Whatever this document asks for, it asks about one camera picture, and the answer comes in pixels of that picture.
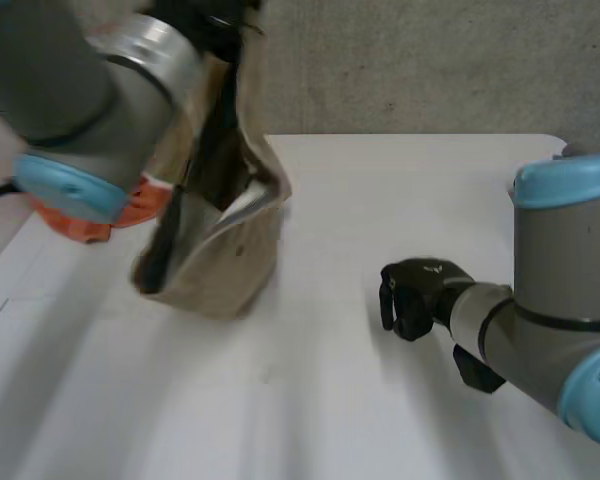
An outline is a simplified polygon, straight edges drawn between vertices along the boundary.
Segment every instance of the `silver metal ring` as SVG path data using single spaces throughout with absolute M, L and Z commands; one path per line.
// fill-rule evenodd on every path
M 125 57 L 145 69 L 179 107 L 203 75 L 202 57 L 193 45 L 171 25 L 146 15 L 127 18 L 108 36 L 101 51 Z

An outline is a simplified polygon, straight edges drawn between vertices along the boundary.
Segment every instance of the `canvas bag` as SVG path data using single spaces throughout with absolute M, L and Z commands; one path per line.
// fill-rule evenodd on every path
M 157 150 L 153 173 L 179 182 L 132 271 L 144 297 L 207 317 L 237 316 L 266 283 L 291 194 L 262 128 L 258 13 L 247 20 L 239 62 L 209 56 L 208 81 Z

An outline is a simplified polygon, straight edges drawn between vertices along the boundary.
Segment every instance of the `white table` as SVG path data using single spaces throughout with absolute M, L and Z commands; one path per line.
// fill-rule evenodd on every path
M 0 480 L 600 479 L 600 446 L 514 387 L 465 387 L 446 331 L 408 344 L 378 314 L 411 256 L 512 281 L 507 181 L 563 142 L 272 140 L 294 196 L 240 321 L 136 296 L 151 224 L 87 247 L 28 220 L 0 256 Z

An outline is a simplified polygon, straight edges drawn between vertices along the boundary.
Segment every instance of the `concrete wall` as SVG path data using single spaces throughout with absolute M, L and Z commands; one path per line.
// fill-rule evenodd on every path
M 145 3 L 73 2 L 89 28 Z M 271 132 L 600 141 L 600 0 L 269 0 L 267 14 Z

